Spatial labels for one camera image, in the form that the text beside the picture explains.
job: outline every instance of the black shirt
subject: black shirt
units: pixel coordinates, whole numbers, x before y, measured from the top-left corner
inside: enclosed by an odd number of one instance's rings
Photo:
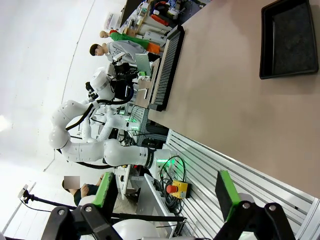
[[[92,184],[87,184],[87,187],[89,188],[89,191],[86,194],[87,196],[96,195],[97,194],[99,186],[92,185]],[[81,200],[81,191],[80,191],[80,189],[78,189],[75,192],[75,194],[73,195],[73,199],[74,199],[75,205],[78,206],[79,203],[80,203],[80,200]]]

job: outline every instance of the red button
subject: red button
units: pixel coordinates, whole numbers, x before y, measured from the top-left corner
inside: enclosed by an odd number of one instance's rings
[[[169,185],[169,186],[166,187],[166,192],[167,192],[168,194],[176,193],[176,192],[178,192],[178,187],[177,187],[177,186]]]

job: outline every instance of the black tray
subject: black tray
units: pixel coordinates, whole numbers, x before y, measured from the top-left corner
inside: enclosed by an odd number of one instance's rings
[[[311,74],[319,70],[308,0],[279,0],[261,10],[260,78]]]

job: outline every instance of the orange shorts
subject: orange shorts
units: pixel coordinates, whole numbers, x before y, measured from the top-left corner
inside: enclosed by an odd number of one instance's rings
[[[154,43],[149,42],[148,47],[146,50],[150,53],[159,54],[160,53],[160,46]]]

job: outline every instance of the green tape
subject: green tape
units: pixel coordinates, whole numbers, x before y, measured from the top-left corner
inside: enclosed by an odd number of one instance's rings
[[[95,195],[95,199],[92,202],[98,208],[102,208],[105,203],[106,194],[113,176],[114,174],[112,172],[106,172],[101,180],[100,186]]]
[[[241,199],[240,199],[239,194],[236,190],[234,182],[232,181],[232,179],[229,175],[229,172],[223,170],[223,171],[220,171],[220,174],[221,174],[224,186],[225,186],[225,188],[228,192],[228,195],[231,199],[231,202],[232,202],[228,217],[226,218],[226,221],[228,221],[229,218],[231,217],[232,213],[234,212],[235,207],[241,202]]]

